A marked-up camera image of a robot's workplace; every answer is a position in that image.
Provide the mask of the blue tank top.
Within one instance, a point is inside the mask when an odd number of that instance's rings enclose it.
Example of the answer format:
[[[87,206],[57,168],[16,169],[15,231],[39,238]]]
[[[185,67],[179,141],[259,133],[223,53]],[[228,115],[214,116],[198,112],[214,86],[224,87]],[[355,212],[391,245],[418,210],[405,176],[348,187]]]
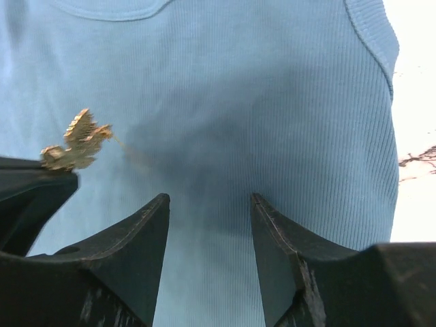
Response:
[[[1,154],[83,108],[117,137],[32,253],[167,193],[154,324],[263,326],[252,193],[345,247],[390,240],[398,53],[382,1],[2,1]]]

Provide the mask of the gold red brooch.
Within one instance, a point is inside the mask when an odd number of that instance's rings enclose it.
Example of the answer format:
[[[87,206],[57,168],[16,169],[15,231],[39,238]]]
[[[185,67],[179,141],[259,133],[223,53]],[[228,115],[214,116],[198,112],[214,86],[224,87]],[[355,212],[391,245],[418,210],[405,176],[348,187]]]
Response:
[[[115,139],[123,149],[125,148],[113,134],[112,125],[99,126],[88,108],[81,110],[74,117],[63,139],[65,146],[48,146],[41,151],[43,168],[66,172],[88,168],[95,161],[95,155],[101,151],[105,140]]]

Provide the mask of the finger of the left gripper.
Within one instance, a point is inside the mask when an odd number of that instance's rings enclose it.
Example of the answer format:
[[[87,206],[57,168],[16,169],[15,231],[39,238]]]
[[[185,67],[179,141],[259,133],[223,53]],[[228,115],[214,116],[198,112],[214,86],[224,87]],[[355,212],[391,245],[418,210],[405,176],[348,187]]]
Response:
[[[42,228],[78,189],[73,172],[1,158],[1,251],[27,255]]]

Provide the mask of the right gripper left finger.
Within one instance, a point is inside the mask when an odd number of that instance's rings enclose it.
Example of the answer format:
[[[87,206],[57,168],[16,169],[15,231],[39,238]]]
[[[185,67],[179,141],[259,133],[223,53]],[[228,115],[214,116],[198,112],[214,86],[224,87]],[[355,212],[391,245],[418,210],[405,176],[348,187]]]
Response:
[[[1,255],[2,326],[151,326],[170,198],[53,255]]]

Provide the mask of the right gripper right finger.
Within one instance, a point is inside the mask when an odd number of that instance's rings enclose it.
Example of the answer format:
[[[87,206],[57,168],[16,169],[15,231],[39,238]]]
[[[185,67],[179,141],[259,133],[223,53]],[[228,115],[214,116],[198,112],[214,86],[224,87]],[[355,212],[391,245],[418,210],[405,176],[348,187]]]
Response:
[[[434,326],[435,244],[354,251],[251,197],[267,326]]]

